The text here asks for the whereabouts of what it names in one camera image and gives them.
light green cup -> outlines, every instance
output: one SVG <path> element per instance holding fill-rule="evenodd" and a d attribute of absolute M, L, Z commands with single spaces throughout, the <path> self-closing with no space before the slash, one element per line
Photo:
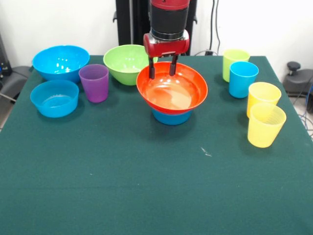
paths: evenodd
<path fill-rule="evenodd" d="M 223 55 L 223 79 L 229 82 L 230 65 L 237 61 L 248 61 L 250 55 L 248 52 L 239 49 L 229 49 Z"/>
<path fill-rule="evenodd" d="M 139 72 L 149 65 L 145 47 L 141 45 L 114 47 L 104 55 L 103 62 L 117 81 L 128 86 L 136 85 Z"/>

light blue bowl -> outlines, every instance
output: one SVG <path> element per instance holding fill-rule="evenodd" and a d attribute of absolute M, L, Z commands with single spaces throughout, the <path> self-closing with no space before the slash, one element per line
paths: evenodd
<path fill-rule="evenodd" d="M 42 115 L 60 118 L 76 109 L 78 94 L 79 88 L 75 83 L 54 80 L 36 86 L 30 94 L 30 100 Z"/>
<path fill-rule="evenodd" d="M 76 46 L 56 46 L 39 52 L 33 66 L 46 80 L 79 82 L 78 71 L 89 62 L 89 53 Z"/>
<path fill-rule="evenodd" d="M 186 122 L 190 118 L 192 111 L 189 111 L 183 114 L 178 114 L 178 115 L 170 115 L 170 114 L 163 114 L 155 109 L 152 109 L 152 113 L 155 119 L 158 120 L 159 122 L 166 124 L 166 125 L 174 126 L 174 125 L 180 125 Z"/>

black knob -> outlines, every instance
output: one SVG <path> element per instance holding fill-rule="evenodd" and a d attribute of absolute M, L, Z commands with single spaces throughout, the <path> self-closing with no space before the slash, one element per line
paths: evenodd
<path fill-rule="evenodd" d="M 287 66 L 288 66 L 288 69 L 292 72 L 296 72 L 298 69 L 301 68 L 301 65 L 295 61 L 288 62 Z"/>

red robot part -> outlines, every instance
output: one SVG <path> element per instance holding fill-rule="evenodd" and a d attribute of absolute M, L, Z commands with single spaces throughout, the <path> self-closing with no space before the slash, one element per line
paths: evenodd
<path fill-rule="evenodd" d="M 163 55 L 180 55 L 189 48 L 189 38 L 172 42 L 155 43 L 151 42 L 151 35 L 146 33 L 143 36 L 143 44 L 149 57 L 161 57 Z"/>
<path fill-rule="evenodd" d="M 189 6 L 190 0 L 151 0 L 151 4 L 157 8 L 177 11 Z"/>

white speck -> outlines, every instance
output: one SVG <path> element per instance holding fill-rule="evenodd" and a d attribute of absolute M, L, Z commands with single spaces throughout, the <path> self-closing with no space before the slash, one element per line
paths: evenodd
<path fill-rule="evenodd" d="M 204 152 L 204 154 L 208 157 L 212 157 L 211 154 L 209 154 L 204 148 L 200 147 L 202 149 L 202 151 Z"/>

